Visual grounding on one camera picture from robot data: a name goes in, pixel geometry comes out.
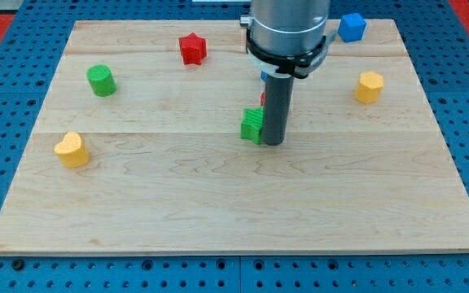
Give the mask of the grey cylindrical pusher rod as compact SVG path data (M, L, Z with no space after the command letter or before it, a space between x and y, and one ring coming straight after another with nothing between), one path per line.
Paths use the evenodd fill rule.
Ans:
M285 138L294 77L266 77L261 140L270 146Z

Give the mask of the black clamp ring mount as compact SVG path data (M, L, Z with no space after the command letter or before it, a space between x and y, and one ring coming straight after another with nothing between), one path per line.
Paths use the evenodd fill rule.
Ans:
M247 30L246 51L249 60L268 76L305 79L321 66L336 35L336 31L329 32L328 35L322 37L314 49L302 55L275 55L260 48L251 39L251 31Z

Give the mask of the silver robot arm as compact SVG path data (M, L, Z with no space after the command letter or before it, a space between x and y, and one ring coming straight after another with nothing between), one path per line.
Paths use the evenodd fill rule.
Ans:
M284 141L294 80L327 56L336 32L325 32L329 0L253 0L246 29L249 59L266 74L261 141Z

